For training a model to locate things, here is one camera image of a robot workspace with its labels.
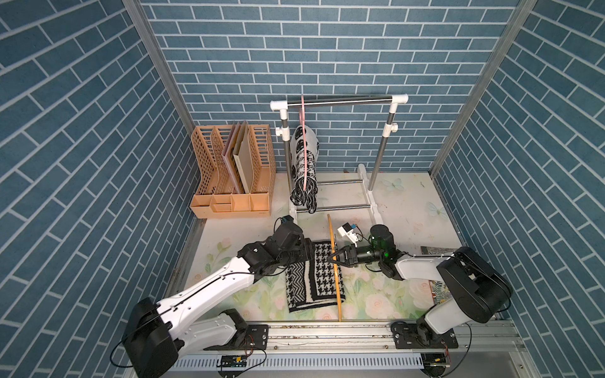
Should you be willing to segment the black white smiley scarf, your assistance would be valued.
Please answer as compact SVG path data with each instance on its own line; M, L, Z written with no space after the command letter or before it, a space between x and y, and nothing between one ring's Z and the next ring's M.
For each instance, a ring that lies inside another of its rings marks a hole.
M295 206L303 206L313 214L318 209L318 138L309 126L299 125L291 137L290 146L293 183L290 199Z

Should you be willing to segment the yellow wooden hanger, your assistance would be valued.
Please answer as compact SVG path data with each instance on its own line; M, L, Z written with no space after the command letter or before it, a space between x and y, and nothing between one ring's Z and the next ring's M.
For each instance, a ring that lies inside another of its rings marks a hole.
M336 298L337 298L337 313L338 313L338 321L343 321L343 310L342 310L342 299L341 299L341 291L340 291L340 276L339 276L339 268L336 263L336 237L335 232L333 231L332 225L332 217L330 214L327 215L328 223L329 223L329 235L330 235L330 243L331 243L331 259L332 259L332 267L333 267L333 275L335 280L335 289L336 289Z

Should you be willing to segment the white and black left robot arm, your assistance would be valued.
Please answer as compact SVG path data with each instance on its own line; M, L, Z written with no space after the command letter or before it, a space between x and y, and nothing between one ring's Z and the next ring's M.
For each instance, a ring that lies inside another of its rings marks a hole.
M302 228L286 218L263 241L244 245L218 271L171 297L134 305L120 345L139 377L160 377L178 359L208 347L244 342L247 323L236 310L200 318L238 291L249 288L278 267L314 258L314 244Z

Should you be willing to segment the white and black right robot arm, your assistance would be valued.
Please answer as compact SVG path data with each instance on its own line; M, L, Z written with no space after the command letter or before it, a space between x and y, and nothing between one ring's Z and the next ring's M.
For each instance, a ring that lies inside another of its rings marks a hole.
M347 268L376 262L392 280L430 280L446 286L452 297L417 320L416 334L424 343L469 321L487 323L513 295L507 280L469 247L445 255L411 255L396 247L386 225L373 225L367 238L349 224L338 232L352 244L331 253L329 262Z

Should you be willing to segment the black white houndstooth scarf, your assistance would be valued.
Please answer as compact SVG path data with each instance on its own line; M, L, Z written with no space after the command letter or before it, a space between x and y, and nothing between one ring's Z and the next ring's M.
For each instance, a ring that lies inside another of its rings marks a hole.
M286 270L286 294L290 313L337 305L334 264L329 240L314 242L314 258L293 263Z

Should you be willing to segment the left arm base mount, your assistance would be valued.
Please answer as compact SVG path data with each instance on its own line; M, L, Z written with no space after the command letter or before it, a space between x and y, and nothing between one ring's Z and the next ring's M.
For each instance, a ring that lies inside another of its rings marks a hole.
M223 351L265 350L269 338L267 324L249 324L245 329L237 329L233 338L219 348Z

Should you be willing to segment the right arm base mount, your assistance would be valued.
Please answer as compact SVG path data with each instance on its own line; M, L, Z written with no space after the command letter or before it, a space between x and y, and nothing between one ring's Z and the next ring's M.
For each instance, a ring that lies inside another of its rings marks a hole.
M457 349L458 340L452 329L444 334L433 332L426 324L394 321L390 329L398 350L406 349Z

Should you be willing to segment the pink plastic hanger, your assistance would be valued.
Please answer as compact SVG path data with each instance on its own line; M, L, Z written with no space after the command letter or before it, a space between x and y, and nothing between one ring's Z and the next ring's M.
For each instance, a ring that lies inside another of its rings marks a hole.
M305 117L305 100L304 95L301 95L299 110L299 121L302 128L302 145L303 145L303 192L307 191L307 176L308 176L308 155L307 155L307 136L306 136L306 117Z

